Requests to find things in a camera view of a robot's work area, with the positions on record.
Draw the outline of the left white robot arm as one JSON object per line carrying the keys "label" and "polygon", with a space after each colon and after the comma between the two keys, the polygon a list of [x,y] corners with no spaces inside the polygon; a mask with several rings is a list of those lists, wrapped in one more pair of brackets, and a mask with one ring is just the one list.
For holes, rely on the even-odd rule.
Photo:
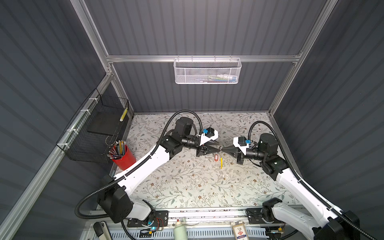
{"label": "left white robot arm", "polygon": [[141,158],[135,164],[114,177],[105,176],[101,186],[105,186],[118,178],[122,178],[116,185],[102,190],[97,194],[97,202],[114,223],[120,223],[126,218],[137,219],[150,225],[155,218],[154,208],[145,200],[132,201],[135,189],[157,168],[164,165],[183,148],[195,149],[198,157],[219,152],[215,146],[219,132],[212,127],[203,129],[199,135],[191,135],[193,120],[181,117],[176,121],[175,127],[166,132],[159,140],[160,145],[154,147],[156,152]]}

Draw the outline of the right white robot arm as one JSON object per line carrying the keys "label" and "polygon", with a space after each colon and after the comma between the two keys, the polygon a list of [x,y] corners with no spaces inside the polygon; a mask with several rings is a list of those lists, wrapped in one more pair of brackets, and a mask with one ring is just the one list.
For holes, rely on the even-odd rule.
{"label": "right white robot arm", "polygon": [[359,218],[351,211],[341,213],[340,208],[320,196],[304,180],[295,176],[288,162],[278,155],[279,142],[274,135],[262,134],[255,147],[245,137],[233,139],[232,146],[223,152],[239,161],[257,160],[263,171],[286,188],[310,213],[305,215],[278,198],[263,203],[263,220],[287,223],[301,232],[308,240],[358,240]]}

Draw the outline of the playing card box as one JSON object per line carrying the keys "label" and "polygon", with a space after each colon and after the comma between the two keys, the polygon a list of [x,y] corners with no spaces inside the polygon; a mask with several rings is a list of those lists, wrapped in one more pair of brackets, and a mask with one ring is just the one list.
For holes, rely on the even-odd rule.
{"label": "playing card box", "polygon": [[236,240],[249,240],[244,223],[232,223],[232,230]]}

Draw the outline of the red pencil cup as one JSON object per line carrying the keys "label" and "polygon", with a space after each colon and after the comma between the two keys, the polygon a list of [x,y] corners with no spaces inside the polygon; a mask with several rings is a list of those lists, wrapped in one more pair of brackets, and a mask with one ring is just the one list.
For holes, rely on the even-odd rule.
{"label": "red pencil cup", "polygon": [[125,141],[115,142],[109,148],[107,157],[123,171],[130,168],[137,161]]}

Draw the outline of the white bottle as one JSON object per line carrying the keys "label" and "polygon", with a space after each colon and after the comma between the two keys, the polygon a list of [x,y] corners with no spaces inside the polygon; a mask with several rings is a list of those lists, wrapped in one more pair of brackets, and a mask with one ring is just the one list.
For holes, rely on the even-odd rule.
{"label": "white bottle", "polygon": [[187,228],[183,222],[177,220],[174,228],[175,240],[188,240]]}

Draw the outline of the yellow marker in basket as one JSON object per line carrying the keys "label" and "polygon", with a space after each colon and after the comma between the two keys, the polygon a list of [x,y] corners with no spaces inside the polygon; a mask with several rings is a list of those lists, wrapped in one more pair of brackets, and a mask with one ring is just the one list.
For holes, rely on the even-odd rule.
{"label": "yellow marker in basket", "polygon": [[120,117],[120,122],[124,121],[124,119],[125,119],[125,117],[127,115],[127,112],[128,112],[128,108],[125,108],[123,113],[122,113],[122,115],[121,115],[121,117]]}

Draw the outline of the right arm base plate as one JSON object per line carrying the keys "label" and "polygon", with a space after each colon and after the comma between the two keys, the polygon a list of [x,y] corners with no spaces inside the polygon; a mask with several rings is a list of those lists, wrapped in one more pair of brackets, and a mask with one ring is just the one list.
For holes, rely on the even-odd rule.
{"label": "right arm base plate", "polygon": [[267,212],[264,208],[247,208],[245,210],[250,224],[268,224]]}

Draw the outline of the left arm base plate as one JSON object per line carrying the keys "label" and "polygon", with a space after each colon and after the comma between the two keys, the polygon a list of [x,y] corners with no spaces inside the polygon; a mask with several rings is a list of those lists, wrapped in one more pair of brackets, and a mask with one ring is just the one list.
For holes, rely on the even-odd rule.
{"label": "left arm base plate", "polygon": [[140,221],[138,219],[128,219],[128,228],[140,228],[140,227],[167,227],[169,220],[169,211],[155,210],[150,214],[148,219]]}

